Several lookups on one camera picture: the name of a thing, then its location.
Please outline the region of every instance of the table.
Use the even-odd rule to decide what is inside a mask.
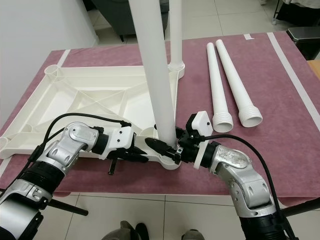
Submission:
[[[296,76],[320,112],[320,81],[304,57],[285,32],[274,33],[280,49]],[[184,40],[183,61],[185,75],[179,80],[176,125],[184,128],[189,116],[207,111],[213,116],[212,97],[206,44],[222,39],[245,85],[252,102],[263,116],[261,125],[253,128],[241,126],[238,109],[230,87],[218,61],[229,112],[234,127],[230,134],[253,144],[262,154],[270,169],[275,189],[283,204],[290,206],[320,196],[320,131],[319,122],[313,120],[299,96],[291,78],[281,63],[266,33],[208,37]],[[166,43],[168,62],[170,43]],[[8,121],[0,131],[3,134],[23,104],[44,76],[45,67],[56,64],[63,50],[50,53],[34,80],[22,96]],[[63,67],[133,66],[141,65],[138,45],[72,49]],[[253,166],[265,179],[261,164],[253,153],[241,143],[222,139],[220,143],[241,150],[253,159]],[[5,188],[21,170],[27,155],[12,157],[0,178]],[[58,192],[107,192],[136,194],[227,195],[228,188],[207,169],[193,169],[182,163],[176,170],[165,170],[157,162],[133,163],[120,161],[115,175],[109,176],[110,161],[93,158],[79,159],[64,178]]]

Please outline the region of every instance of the white plastic pipe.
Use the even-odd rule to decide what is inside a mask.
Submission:
[[[226,133],[234,127],[232,116],[228,112],[224,87],[222,85],[215,47],[212,42],[206,45],[208,55],[210,84],[213,104],[213,129],[218,133]]]
[[[231,61],[224,43],[219,39],[215,42],[215,45],[219,52],[236,105],[239,109],[239,119],[241,124],[246,128],[259,125],[263,120],[262,115],[259,109],[253,105],[233,62]]]
[[[159,0],[129,0],[159,139],[176,146],[176,127]]]
[[[169,8],[171,51],[169,69],[171,71],[181,71],[185,68],[182,60],[182,0],[170,0]]]

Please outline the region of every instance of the white tape strip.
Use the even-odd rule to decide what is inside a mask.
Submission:
[[[64,64],[64,62],[65,62],[65,60],[66,60],[66,58],[67,58],[67,56],[68,56],[69,53],[70,53],[70,49],[67,49],[67,50],[65,50],[65,51],[63,52],[63,54],[61,55],[61,57],[60,57],[60,59],[59,59],[59,61],[58,61],[58,63],[57,63],[57,65],[58,65],[59,67],[61,67],[62,64]],[[11,160],[11,157],[9,157],[9,158],[7,158],[7,159],[4,159],[4,160],[2,161],[2,163],[0,164],[0,178],[1,178],[2,174],[5,172],[8,164],[10,163],[10,160]]]
[[[60,57],[60,59],[57,63],[59,68],[61,68],[62,64],[64,64],[69,53],[70,53],[70,49],[64,50],[64,53],[62,54],[62,56]]]
[[[10,163],[11,157],[3,159],[1,165],[0,165],[0,178],[2,176],[2,174],[4,174],[8,164]]]
[[[270,42],[276,52],[276,54],[278,55],[284,69],[286,70],[286,73],[288,74],[289,78],[291,79],[295,89],[297,90],[300,98],[302,99],[306,109],[308,110],[309,114],[311,115],[316,127],[318,128],[318,130],[320,131],[320,114],[318,113],[315,105],[313,104],[313,102],[311,101],[308,93],[306,92],[304,86],[301,84],[298,76],[296,75],[294,69],[292,68],[292,66],[290,65],[286,55],[284,54],[284,52],[282,51],[275,35],[272,32],[268,32],[267,33]]]
[[[243,34],[245,40],[251,40],[251,39],[254,39],[253,37],[251,37],[251,35],[249,33],[247,34]]]

